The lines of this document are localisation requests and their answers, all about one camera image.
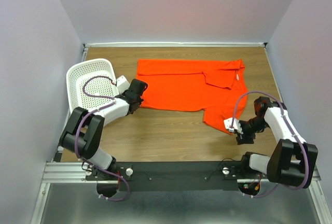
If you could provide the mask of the orange t shirt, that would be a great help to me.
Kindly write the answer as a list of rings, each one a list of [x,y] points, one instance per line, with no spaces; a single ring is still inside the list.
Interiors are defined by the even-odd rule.
[[[204,111],[203,123],[227,133],[224,120],[239,118],[247,88],[242,60],[144,60],[136,78],[148,84],[142,107],[157,110]]]

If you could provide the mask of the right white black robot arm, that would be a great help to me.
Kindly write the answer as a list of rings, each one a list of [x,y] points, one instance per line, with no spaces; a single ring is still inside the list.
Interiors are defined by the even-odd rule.
[[[260,96],[254,101],[254,111],[255,117],[247,121],[232,116],[224,122],[225,128],[236,134],[238,144],[252,144],[257,133],[269,128],[276,140],[276,147],[271,156],[246,152],[239,164],[240,175],[251,178],[260,172],[272,183],[295,190],[308,188],[318,148],[307,143],[297,132],[283,103]]]

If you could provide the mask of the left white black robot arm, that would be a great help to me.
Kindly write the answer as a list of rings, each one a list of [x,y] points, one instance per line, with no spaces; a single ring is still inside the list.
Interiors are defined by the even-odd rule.
[[[109,102],[93,110],[82,107],[73,109],[60,136],[59,145],[95,167],[102,179],[121,178],[118,175],[116,159],[100,148],[103,127],[118,118],[134,113],[143,102],[142,96],[148,84],[133,79],[128,89],[112,97],[89,94],[86,86],[91,81],[89,79],[84,84],[83,93],[89,97],[108,99]]]

